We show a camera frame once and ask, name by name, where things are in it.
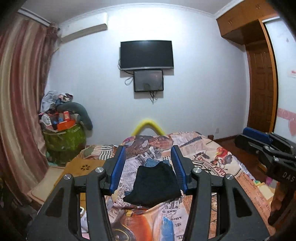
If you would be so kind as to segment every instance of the white wall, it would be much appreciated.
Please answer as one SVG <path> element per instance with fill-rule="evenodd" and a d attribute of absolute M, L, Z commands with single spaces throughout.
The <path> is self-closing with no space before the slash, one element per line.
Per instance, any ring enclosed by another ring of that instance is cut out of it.
<path fill-rule="evenodd" d="M 274 132 L 296 142 L 296 41 L 281 19 L 265 23 L 278 74 L 278 112 Z"/>
<path fill-rule="evenodd" d="M 108 30 L 61 46 L 48 84 L 74 95 L 93 122 L 88 144 L 120 144 L 144 118 L 166 133 L 198 131 L 215 138 L 242 132 L 247 80 L 244 54 L 220 36 L 214 18 L 166 7 L 120 7 L 108 12 Z M 171 40 L 175 69 L 154 105 L 134 93 L 117 68 L 121 41 Z"/>
<path fill-rule="evenodd" d="M 248 55 L 247 50 L 245 46 L 242 46 L 242 49 L 244 51 L 244 67 L 246 69 L 246 112 L 244 116 L 244 128 L 248 125 L 248 119 L 249 119 L 249 108 L 250 108 L 250 71 L 249 71 L 249 62 L 248 62 Z"/>

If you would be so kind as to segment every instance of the striped curtain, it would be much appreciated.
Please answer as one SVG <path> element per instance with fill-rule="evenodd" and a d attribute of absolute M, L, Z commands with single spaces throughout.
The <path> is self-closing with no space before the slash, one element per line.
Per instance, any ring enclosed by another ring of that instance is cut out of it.
<path fill-rule="evenodd" d="M 0 168 L 21 203 L 48 169 L 37 115 L 56 39 L 56 28 L 19 14 L 0 36 Z"/>

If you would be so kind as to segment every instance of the pile of clothes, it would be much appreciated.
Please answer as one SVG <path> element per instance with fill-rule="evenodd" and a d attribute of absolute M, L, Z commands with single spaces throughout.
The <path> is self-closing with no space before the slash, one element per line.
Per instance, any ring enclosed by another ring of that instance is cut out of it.
<path fill-rule="evenodd" d="M 132 191 L 126 191 L 123 200 L 136 206 L 152 208 L 159 203 L 181 196 L 176 175 L 169 160 L 148 158 L 139 166 Z"/>
<path fill-rule="evenodd" d="M 93 125 L 85 108 L 73 102 L 73 95 L 49 91 L 42 99 L 39 114 L 44 129 L 58 132 L 81 123 L 87 130 Z"/>

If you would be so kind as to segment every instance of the wooden floor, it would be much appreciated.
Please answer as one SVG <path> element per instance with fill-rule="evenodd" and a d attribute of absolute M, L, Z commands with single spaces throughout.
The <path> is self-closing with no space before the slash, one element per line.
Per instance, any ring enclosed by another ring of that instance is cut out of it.
<path fill-rule="evenodd" d="M 247 167 L 256 180 L 261 182 L 266 181 L 267 176 L 261 169 L 258 168 L 259 161 L 255 155 L 251 155 L 244 150 L 237 148 L 234 144 L 234 139 L 221 141 L 217 140 L 216 142 L 236 156 L 236 158 Z"/>

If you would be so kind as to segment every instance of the wall-mounted tv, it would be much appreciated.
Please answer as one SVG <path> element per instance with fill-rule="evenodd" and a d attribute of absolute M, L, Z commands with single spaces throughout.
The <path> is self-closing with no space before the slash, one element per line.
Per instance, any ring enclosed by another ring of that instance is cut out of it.
<path fill-rule="evenodd" d="M 172 41 L 121 42 L 120 67 L 122 70 L 173 69 Z"/>
<path fill-rule="evenodd" d="M 133 87 L 135 92 L 163 91 L 163 71 L 160 69 L 135 70 Z"/>

